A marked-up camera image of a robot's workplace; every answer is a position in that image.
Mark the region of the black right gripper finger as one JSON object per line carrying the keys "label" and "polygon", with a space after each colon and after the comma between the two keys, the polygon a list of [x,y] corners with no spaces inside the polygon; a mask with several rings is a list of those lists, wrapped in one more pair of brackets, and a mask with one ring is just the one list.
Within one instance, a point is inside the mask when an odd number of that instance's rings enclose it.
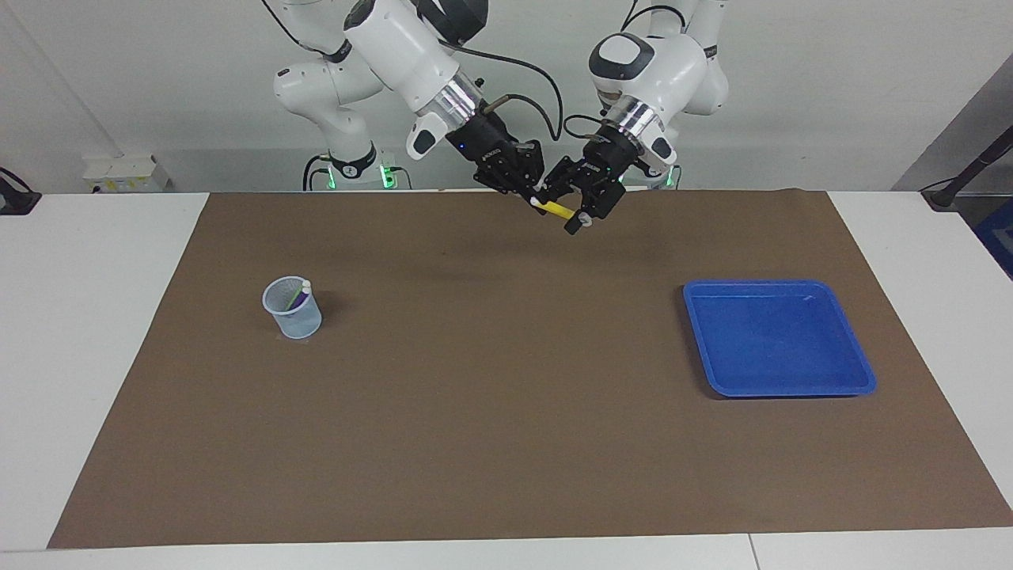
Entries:
{"label": "black right gripper finger", "polygon": [[526,206],[534,207],[531,199],[535,197],[536,191],[526,191],[524,188],[519,188],[511,180],[510,160],[502,158],[477,160],[475,167],[475,181],[478,184],[485,185],[486,188],[491,188],[500,194],[516,195]]}
{"label": "black right gripper finger", "polygon": [[510,146],[511,180],[525,191],[536,191],[543,174],[545,161],[540,141],[514,142]]}

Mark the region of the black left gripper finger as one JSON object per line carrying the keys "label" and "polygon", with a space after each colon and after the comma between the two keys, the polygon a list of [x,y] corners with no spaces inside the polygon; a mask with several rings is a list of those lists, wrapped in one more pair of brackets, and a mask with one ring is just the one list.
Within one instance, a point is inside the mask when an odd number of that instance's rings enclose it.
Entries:
{"label": "black left gripper finger", "polygon": [[583,158],[561,158],[544,178],[544,202],[556,202],[564,196],[585,194],[582,185],[578,182]]}
{"label": "black left gripper finger", "polygon": [[568,190],[580,194],[579,209],[564,224],[565,231],[570,235],[590,227],[596,219],[605,219],[622,198],[622,183],[618,178],[585,180],[580,184],[569,184]]}

